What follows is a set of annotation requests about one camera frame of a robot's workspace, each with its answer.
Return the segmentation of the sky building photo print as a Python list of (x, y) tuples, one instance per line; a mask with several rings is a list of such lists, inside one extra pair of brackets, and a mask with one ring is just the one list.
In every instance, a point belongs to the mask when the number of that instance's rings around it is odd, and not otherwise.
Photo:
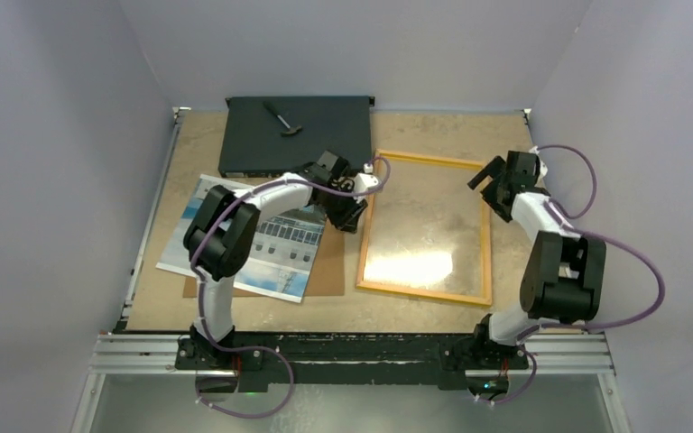
[[(199, 177), (180, 221), (157, 262), (160, 270), (192, 277), (188, 251), (182, 242), (208, 191), (216, 185), (228, 189), (248, 186), (206, 174)], [(255, 229), (252, 249), (244, 267), (235, 276), (241, 294), (255, 294), (300, 303), (304, 296), (326, 224), (322, 210), (313, 206), (273, 216)]]

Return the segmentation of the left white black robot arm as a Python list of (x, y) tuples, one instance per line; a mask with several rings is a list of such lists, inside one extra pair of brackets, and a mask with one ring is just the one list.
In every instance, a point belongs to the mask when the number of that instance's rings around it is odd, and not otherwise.
[(197, 317), (190, 338), (198, 357), (220, 369), (232, 360), (235, 326), (232, 301), (235, 276), (248, 260), (257, 226), (271, 217), (306, 206), (322, 209), (336, 229), (354, 233), (368, 196), (387, 181), (374, 163), (352, 170), (348, 160), (324, 152), (314, 162), (246, 189), (212, 188), (183, 237), (189, 266), (196, 275)]

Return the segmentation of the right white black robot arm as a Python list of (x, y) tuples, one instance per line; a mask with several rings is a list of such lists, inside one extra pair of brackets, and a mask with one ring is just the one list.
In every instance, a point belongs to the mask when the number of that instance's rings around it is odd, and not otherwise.
[(601, 303), (606, 244), (574, 232), (539, 184), (542, 162), (530, 152), (496, 156), (467, 185), (505, 222), (517, 223), (532, 243), (517, 304), (486, 315), (471, 342), (473, 360), (491, 367), (544, 326), (594, 319)]

